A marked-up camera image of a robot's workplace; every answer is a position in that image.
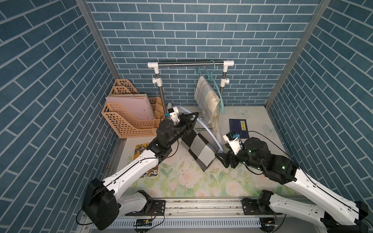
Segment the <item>teal plastic hanger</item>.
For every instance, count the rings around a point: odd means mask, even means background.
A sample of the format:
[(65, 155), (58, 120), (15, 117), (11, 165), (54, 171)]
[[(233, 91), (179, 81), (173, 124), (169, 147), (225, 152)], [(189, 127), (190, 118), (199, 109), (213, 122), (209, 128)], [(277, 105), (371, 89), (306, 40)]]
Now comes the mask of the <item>teal plastic hanger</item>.
[(208, 71), (207, 69), (204, 69), (204, 71), (206, 72), (207, 78), (202, 74), (200, 68), (198, 68), (197, 71), (198, 71), (198, 74), (200, 75), (200, 77), (204, 76), (206, 78), (206, 80), (208, 81), (208, 83), (210, 84), (212, 89), (215, 91), (215, 93), (220, 98), (220, 112), (222, 112), (224, 114), (225, 113), (225, 105), (224, 105), (224, 102), (223, 102), (222, 90), (224, 89), (224, 87), (226, 85), (226, 81), (227, 81), (226, 73), (227, 73), (228, 66), (225, 66), (224, 63), (223, 63), (223, 79), (218, 84), (216, 79), (213, 77), (213, 73), (216, 70), (216, 68), (218, 66), (218, 63), (215, 62), (214, 60), (210, 60), (210, 63), (213, 66), (213, 70)]

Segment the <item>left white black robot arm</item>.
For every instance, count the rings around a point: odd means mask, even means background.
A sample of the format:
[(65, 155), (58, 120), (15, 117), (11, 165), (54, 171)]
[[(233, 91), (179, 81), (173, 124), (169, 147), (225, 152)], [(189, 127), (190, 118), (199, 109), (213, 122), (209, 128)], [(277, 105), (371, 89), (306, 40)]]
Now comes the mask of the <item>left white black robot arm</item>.
[(115, 174), (103, 180), (95, 178), (87, 185), (81, 211), (98, 230), (106, 229), (120, 214), (150, 212), (153, 199), (145, 191), (129, 196), (123, 193), (170, 156), (172, 146), (193, 131), (198, 116), (198, 112), (193, 112), (179, 114), (177, 120), (165, 118), (156, 129), (156, 137), (138, 158)]

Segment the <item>plaid cream blue scarf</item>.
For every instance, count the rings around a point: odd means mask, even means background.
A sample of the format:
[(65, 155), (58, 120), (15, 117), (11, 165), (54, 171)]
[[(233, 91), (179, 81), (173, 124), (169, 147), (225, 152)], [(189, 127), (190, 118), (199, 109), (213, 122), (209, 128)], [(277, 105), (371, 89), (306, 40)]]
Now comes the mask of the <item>plaid cream blue scarf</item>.
[(212, 128), (214, 136), (220, 134), (219, 130), (219, 116), (220, 116), (220, 98), (212, 89), (204, 76), (198, 80), (194, 99), (205, 116), (203, 121)]

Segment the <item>black grey checkered mat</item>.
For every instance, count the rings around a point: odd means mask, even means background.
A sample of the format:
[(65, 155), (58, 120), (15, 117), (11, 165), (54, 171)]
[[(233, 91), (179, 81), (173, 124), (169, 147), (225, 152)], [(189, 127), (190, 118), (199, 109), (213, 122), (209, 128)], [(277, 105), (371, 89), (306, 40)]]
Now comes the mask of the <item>black grey checkered mat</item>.
[(213, 163), (218, 152), (200, 133), (191, 131), (189, 135), (182, 138), (182, 145), (195, 159), (203, 172)]

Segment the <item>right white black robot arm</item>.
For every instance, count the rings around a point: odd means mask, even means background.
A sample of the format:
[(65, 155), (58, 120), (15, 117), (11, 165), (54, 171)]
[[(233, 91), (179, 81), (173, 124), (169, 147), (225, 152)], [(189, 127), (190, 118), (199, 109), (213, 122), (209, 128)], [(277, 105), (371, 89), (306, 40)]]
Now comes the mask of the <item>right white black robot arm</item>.
[(257, 169), (271, 181), (289, 187), (313, 202), (306, 204), (262, 190), (256, 203), (249, 204), (250, 199), (242, 201), (244, 209), (254, 207), (264, 215), (290, 215), (317, 225), (328, 233), (368, 232), (363, 220), (368, 216), (369, 209), (364, 202), (353, 202), (331, 191), (291, 159), (272, 154), (267, 143), (256, 137), (242, 142), (238, 135), (228, 134), (224, 139), (229, 151), (215, 155), (224, 167), (235, 168), (242, 164), (247, 169)]

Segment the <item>light blue plastic hanger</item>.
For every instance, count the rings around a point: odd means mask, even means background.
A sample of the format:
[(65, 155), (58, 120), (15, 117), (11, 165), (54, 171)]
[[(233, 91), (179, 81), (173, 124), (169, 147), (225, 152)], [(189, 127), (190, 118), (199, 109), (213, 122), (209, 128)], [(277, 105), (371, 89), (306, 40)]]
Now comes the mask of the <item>light blue plastic hanger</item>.
[[(179, 110), (179, 113), (181, 113), (181, 109), (186, 112), (186, 113), (191, 113), (191, 111), (189, 111), (188, 109), (182, 107), (182, 106), (177, 106), (178, 110)], [(216, 142), (218, 148), (219, 148), (219, 152), (224, 152), (222, 146), (221, 146), (221, 141), (219, 141), (215, 135), (213, 134), (212, 132), (212, 129), (210, 129), (204, 122), (201, 118), (198, 118), (197, 121), (204, 127), (204, 129), (206, 131), (208, 131), (208, 133), (211, 135), (211, 137), (213, 138), (213, 140)]]

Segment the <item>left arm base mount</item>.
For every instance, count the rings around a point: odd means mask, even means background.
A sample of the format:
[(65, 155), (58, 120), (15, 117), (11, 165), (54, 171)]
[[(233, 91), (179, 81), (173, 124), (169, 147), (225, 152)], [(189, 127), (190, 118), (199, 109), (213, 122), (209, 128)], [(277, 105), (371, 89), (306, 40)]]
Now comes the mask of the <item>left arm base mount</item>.
[(129, 204), (126, 216), (155, 216), (159, 212), (164, 214), (166, 208), (165, 200), (155, 200), (144, 190), (139, 190), (130, 196), (126, 204)]

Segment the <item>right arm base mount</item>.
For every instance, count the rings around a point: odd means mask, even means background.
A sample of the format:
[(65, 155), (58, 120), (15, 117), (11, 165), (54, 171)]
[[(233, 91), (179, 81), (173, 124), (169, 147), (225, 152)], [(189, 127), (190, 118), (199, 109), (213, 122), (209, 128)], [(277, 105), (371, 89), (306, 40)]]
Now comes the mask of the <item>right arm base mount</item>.
[(272, 191), (262, 190), (257, 199), (244, 198), (241, 200), (244, 215), (274, 215), (270, 208), (270, 198), (274, 195)]

